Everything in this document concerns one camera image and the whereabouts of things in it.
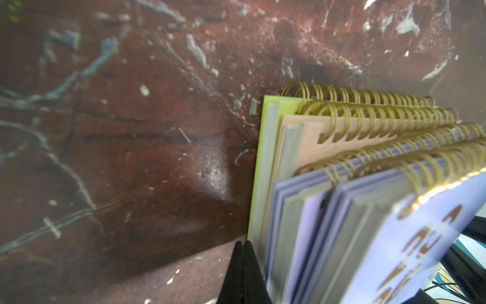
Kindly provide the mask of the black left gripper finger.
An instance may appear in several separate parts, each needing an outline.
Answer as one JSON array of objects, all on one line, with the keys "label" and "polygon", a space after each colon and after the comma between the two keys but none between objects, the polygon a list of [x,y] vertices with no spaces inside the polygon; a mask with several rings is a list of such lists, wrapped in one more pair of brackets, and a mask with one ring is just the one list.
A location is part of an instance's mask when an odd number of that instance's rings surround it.
[{"label": "black left gripper finger", "polygon": [[235,244],[216,303],[272,303],[250,241]]}]

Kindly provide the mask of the purple calendar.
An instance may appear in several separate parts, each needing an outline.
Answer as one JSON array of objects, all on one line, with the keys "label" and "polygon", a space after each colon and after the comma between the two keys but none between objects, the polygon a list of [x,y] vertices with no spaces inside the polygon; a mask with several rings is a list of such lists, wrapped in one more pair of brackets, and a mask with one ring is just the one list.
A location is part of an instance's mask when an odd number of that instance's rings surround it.
[{"label": "purple calendar", "polygon": [[351,177],[359,162],[372,162],[381,151],[404,145],[418,151],[425,148],[427,141],[441,147],[479,138],[485,139],[485,133],[477,124],[440,126],[310,163],[300,168],[295,177],[277,183],[272,194],[264,266],[264,279],[273,303],[294,303],[292,299],[332,191]]},{"label": "purple calendar", "polygon": [[359,162],[332,191],[294,303],[402,303],[485,204],[485,139]]}]

